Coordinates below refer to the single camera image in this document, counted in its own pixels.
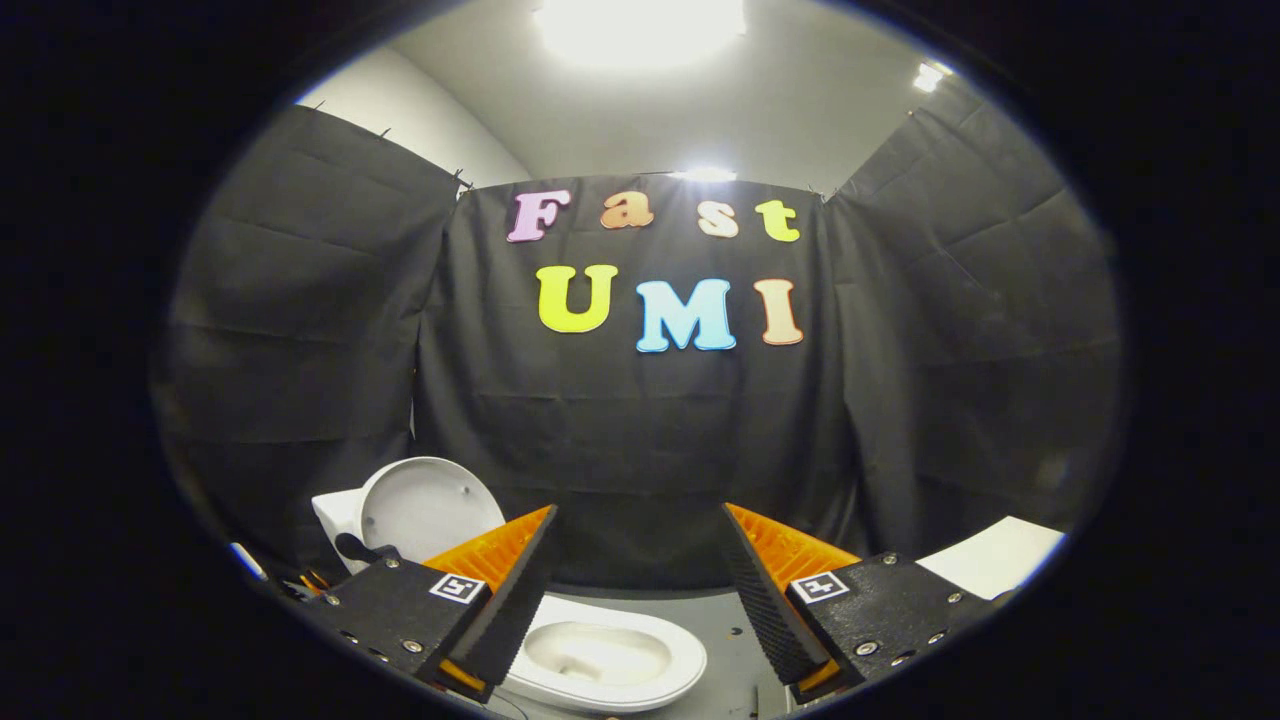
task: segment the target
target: black curtain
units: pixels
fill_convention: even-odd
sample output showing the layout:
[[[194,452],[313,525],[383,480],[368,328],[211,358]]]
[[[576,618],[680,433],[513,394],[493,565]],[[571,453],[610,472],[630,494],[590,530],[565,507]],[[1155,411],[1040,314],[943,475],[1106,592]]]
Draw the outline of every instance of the black curtain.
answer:
[[[538,241],[509,242],[516,196],[567,190]],[[605,200],[648,197],[653,220],[608,229]],[[795,241],[767,233],[780,200]],[[698,205],[730,205],[736,237],[699,229]],[[468,468],[503,512],[561,506],[554,579],[604,588],[728,584],[714,544],[718,503],[737,502],[804,532],[854,542],[858,456],[840,392],[840,346],[819,197],[750,182],[663,176],[536,181],[467,192],[448,225],[426,304],[415,396],[417,452]],[[575,268],[568,309],[590,304],[589,265],[617,268],[598,328],[539,319],[536,273]],[[666,281],[684,302],[699,281],[730,283],[728,350],[640,352],[636,286]],[[753,283],[787,279],[794,345],[762,340]]]
[[[264,561],[346,577],[310,498],[408,454],[419,316],[456,191],[294,106],[200,219],[152,395],[179,482]]]
[[[156,364],[164,438],[179,480],[282,565],[346,575],[310,498],[408,455],[468,468],[508,519],[558,503],[554,579],[616,589],[726,585],[724,501],[920,556],[1004,515],[1070,529],[1097,479],[1120,363],[1106,243],[955,77],[826,204],[664,176],[456,188],[291,108],[198,224]],[[509,241],[517,196],[550,191],[570,199],[544,237]],[[622,192],[645,222],[605,227]],[[733,209],[733,237],[700,229],[703,201]],[[765,225],[772,201],[799,237]],[[544,324],[553,265],[575,270],[571,311],[602,282],[588,266],[617,268],[599,327]],[[733,346],[641,352],[637,286],[686,302],[704,279],[730,286]],[[799,342],[762,337],[762,279],[794,286]]]
[[[823,211],[863,338],[844,387],[873,544],[924,555],[1005,515],[1069,530],[1117,430],[1119,297],[1052,161],[950,77]]]

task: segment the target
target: blue letter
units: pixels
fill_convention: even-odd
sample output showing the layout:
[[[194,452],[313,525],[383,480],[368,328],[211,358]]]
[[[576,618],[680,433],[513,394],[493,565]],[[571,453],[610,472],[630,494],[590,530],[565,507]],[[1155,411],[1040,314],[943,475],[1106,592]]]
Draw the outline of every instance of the blue letter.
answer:
[[[689,345],[695,324],[698,337],[694,338],[694,347],[698,350],[728,350],[737,345],[728,334],[728,311],[724,307],[728,281],[708,278],[699,282],[687,305],[680,302],[671,283],[664,281],[640,283],[636,292],[644,297],[644,337],[636,343],[640,352],[662,352],[671,347],[662,336],[663,324],[681,350]]]

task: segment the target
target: ceiling light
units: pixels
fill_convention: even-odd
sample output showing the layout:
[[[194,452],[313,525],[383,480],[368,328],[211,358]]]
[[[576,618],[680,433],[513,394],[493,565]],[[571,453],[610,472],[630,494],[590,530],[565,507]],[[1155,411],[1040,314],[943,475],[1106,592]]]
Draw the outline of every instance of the ceiling light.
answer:
[[[915,77],[915,82],[911,85],[925,91],[933,92],[938,87],[938,81],[946,77],[946,73],[934,68],[933,65],[927,65],[920,63],[920,74]]]
[[[671,173],[671,177],[694,182],[728,182],[737,179],[737,173],[733,170],[722,170],[719,168],[695,168],[692,170]]]
[[[543,0],[548,49],[582,65],[686,64],[746,33],[742,0]]]

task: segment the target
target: white wall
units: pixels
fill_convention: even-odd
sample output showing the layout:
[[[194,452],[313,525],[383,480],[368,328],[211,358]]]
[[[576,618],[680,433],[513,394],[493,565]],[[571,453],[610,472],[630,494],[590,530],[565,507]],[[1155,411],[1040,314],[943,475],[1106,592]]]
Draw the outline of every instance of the white wall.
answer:
[[[530,179],[498,138],[430,76],[379,47],[330,76],[298,105],[329,113],[416,152],[476,187]]]

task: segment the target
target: white toilet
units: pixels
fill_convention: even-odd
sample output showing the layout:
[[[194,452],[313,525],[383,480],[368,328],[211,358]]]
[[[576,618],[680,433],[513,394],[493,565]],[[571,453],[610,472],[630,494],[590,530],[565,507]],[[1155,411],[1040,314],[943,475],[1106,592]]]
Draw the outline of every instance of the white toilet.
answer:
[[[393,462],[364,487],[316,496],[311,506],[329,542],[351,533],[370,548],[394,544],[417,562],[506,523],[475,475],[439,457]],[[366,566],[342,560],[352,573]],[[673,702],[705,667],[703,643],[675,623],[544,596],[502,687],[557,707],[617,715]]]

